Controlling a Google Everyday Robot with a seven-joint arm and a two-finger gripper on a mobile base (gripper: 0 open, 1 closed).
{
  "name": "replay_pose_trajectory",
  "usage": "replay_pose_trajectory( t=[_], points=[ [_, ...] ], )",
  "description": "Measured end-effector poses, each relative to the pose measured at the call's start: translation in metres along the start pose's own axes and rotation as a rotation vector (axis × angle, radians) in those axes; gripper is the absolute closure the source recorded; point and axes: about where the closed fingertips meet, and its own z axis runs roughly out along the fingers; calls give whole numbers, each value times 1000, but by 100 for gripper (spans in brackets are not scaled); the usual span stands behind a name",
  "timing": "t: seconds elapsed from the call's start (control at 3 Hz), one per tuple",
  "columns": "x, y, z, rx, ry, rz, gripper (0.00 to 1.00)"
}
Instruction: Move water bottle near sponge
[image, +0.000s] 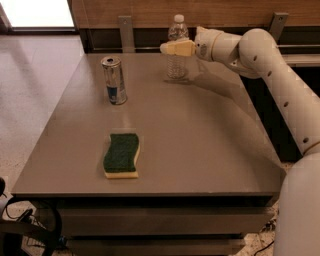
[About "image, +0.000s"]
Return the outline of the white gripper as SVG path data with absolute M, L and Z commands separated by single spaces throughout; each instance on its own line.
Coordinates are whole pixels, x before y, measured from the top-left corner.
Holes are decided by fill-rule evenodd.
M 160 45 L 160 51 L 163 54 L 175 56 L 192 56 L 196 51 L 199 59 L 212 62 L 213 46 L 221 34 L 223 34 L 221 30 L 198 26 L 194 42 L 189 39 L 169 41 Z

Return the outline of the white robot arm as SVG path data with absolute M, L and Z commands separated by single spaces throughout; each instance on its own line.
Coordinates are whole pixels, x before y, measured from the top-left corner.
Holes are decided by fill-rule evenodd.
M 320 256 L 320 98 L 286 63 L 271 34 L 251 29 L 239 36 L 199 27 L 194 40 L 169 41 L 160 51 L 195 55 L 263 79 L 302 154 L 282 184 L 273 256 Z

